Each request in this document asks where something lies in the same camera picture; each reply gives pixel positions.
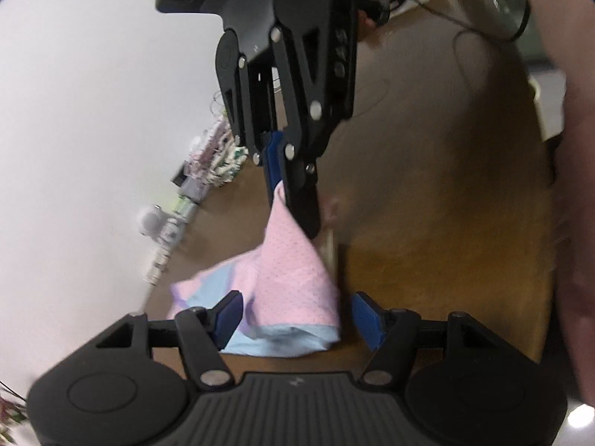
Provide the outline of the person right forearm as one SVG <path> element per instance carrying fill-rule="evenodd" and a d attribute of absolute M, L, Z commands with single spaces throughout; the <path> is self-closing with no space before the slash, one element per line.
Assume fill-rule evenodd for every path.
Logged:
<path fill-rule="evenodd" d="M 555 151 L 558 310 L 582 401 L 594 403 L 594 0 L 530 0 L 564 80 Z"/>

